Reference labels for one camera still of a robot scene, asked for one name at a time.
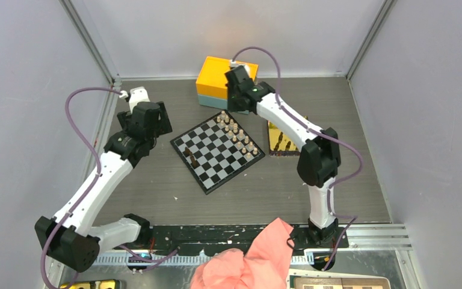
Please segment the dark chess piece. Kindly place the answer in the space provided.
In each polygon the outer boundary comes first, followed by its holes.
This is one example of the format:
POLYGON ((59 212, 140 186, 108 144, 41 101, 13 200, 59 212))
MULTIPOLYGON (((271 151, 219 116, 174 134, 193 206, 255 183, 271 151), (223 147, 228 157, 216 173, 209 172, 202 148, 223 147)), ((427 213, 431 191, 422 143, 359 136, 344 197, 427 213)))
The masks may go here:
POLYGON ((183 151, 183 155, 187 158, 190 158, 192 156, 192 152, 188 147, 185 147, 185 150, 183 151))
POLYGON ((190 158, 190 161, 191 161, 191 165, 194 169, 198 168, 198 166, 200 165, 199 162, 197 161, 196 157, 194 156, 194 154, 190 154, 189 155, 189 158, 190 158))

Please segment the black white chess board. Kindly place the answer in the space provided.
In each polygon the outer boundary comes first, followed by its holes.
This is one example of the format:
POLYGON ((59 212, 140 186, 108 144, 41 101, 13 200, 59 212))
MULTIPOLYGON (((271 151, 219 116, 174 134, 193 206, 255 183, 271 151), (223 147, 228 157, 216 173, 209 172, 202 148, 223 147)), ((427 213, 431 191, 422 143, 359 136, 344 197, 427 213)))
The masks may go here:
POLYGON ((266 156, 226 110, 170 141, 204 194, 208 195, 266 156), (194 169, 183 155, 188 147, 199 162, 194 169))

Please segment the gold tin tray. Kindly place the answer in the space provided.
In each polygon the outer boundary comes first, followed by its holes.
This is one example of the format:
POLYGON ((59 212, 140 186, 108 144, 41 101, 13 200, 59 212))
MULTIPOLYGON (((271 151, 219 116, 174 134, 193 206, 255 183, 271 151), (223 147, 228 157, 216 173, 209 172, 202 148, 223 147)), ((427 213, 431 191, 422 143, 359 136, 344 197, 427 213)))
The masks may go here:
POLYGON ((300 151, 294 142, 275 124, 267 121, 268 150, 272 157, 298 157, 300 151))

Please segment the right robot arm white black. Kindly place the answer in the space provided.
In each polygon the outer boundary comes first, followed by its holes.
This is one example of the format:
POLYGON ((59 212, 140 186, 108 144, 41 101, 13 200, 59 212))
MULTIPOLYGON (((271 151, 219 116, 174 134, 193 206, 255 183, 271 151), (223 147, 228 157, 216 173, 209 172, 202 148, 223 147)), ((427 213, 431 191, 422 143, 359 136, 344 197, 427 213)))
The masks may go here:
POLYGON ((291 108, 266 82, 254 82, 245 66, 231 65, 227 79, 228 111, 249 111, 273 123, 300 152, 297 172, 309 189, 309 236, 317 247, 325 247, 336 233, 338 221, 328 200, 340 166, 339 145, 333 129, 324 130, 291 108))

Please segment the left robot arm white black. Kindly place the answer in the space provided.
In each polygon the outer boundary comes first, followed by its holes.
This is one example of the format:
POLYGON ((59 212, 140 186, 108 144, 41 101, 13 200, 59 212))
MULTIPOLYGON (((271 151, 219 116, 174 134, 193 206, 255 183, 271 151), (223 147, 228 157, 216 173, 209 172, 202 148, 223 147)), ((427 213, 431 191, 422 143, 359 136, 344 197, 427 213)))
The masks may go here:
POLYGON ((52 218, 41 217, 34 226, 47 256, 78 273, 89 269, 102 252, 123 244, 142 249, 152 239, 150 222, 132 213, 107 225, 93 225, 117 185, 150 154, 156 139, 172 132, 162 101, 141 101, 117 118, 122 129, 108 139, 92 176, 52 218))

